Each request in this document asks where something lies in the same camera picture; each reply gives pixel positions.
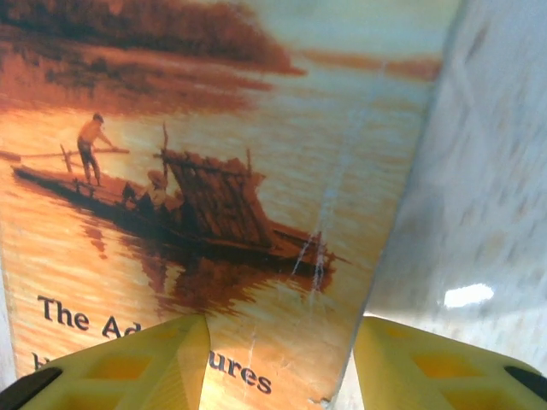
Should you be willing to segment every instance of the wooden shelter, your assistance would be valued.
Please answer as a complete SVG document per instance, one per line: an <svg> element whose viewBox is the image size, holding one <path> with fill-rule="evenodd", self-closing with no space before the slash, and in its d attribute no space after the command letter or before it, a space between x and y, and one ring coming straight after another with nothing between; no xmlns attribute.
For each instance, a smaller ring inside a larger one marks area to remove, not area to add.
<svg viewBox="0 0 547 410"><path fill-rule="evenodd" d="M274 245L252 171L239 159L219 161L171 150L162 157L196 213L201 236L264 248Z"/></svg>

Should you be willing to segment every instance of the black plastic part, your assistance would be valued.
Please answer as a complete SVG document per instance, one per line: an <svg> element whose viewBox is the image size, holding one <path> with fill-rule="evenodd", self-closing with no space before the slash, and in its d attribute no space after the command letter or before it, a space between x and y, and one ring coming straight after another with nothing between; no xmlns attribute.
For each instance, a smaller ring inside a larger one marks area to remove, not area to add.
<svg viewBox="0 0 547 410"><path fill-rule="evenodd" d="M48 367L20 378L0 392L0 410L19 410L61 373L62 370L57 367Z"/></svg>
<svg viewBox="0 0 547 410"><path fill-rule="evenodd" d="M504 369L519 383L525 385L544 401L547 401L547 378L515 366L505 366Z"/></svg>

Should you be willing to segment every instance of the man standing on raft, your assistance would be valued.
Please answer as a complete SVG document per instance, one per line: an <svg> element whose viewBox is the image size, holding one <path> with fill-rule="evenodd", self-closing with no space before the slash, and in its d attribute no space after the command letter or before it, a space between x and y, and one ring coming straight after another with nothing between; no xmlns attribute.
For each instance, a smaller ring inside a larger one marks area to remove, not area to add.
<svg viewBox="0 0 547 410"><path fill-rule="evenodd" d="M93 143L99 138L101 141L108 144L111 148L117 149L110 140L103 134L102 126L104 119L100 114L95 113L93 119L87 121L78 134L78 151L79 156L82 159L82 165L84 166L85 177L87 183L91 183L91 172L89 166L93 167L95 173L95 179L97 180L97 186L101 185L101 170L97 162L97 158L93 155Z"/></svg>

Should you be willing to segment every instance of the book cover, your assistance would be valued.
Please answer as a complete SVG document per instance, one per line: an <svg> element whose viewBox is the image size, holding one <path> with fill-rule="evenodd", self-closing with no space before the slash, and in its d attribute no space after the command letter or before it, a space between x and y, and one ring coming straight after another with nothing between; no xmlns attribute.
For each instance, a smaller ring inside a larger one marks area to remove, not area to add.
<svg viewBox="0 0 547 410"><path fill-rule="evenodd" d="M2 0L17 375L207 316L201 408L321 408L458 0Z"/></svg>

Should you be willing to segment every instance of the yellow plastic holder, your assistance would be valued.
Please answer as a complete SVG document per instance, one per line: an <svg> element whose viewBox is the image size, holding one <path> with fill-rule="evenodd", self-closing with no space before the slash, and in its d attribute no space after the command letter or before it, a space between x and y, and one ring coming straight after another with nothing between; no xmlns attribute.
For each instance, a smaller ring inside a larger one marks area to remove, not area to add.
<svg viewBox="0 0 547 410"><path fill-rule="evenodd" d="M51 361L8 387L0 408L197 410L209 350L206 319L184 316Z"/></svg>
<svg viewBox="0 0 547 410"><path fill-rule="evenodd" d="M526 363L389 320L362 320L354 356L367 410L547 409Z"/></svg>

